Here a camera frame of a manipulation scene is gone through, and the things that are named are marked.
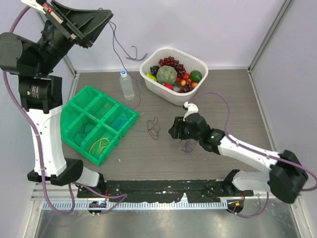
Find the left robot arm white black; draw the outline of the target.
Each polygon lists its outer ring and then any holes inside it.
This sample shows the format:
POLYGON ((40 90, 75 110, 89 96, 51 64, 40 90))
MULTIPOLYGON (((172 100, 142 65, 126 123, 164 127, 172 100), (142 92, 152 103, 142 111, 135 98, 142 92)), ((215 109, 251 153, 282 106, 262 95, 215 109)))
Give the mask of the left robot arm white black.
POLYGON ((64 157, 60 133, 62 78, 53 69, 74 45, 89 48, 113 17, 109 9, 82 10, 56 1, 26 1, 46 17, 42 36, 33 42, 13 32, 0 36, 0 67, 18 76, 20 98, 15 103, 32 128, 35 166, 29 181, 64 186, 77 183, 95 198, 102 197, 102 174, 86 168, 79 159, 64 157))

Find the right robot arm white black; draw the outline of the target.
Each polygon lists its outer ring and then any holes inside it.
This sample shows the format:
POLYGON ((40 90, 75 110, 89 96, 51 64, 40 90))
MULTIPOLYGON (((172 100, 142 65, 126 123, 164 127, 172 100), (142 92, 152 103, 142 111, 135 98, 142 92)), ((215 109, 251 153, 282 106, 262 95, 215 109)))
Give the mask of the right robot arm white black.
POLYGON ((199 113, 175 117, 168 133, 174 139, 193 139, 208 152, 234 158, 258 170, 256 173, 238 171, 227 180, 223 188, 230 196, 243 190, 258 190, 292 204, 308 180, 307 172, 293 152, 278 153, 244 143, 221 129, 211 128, 199 113))

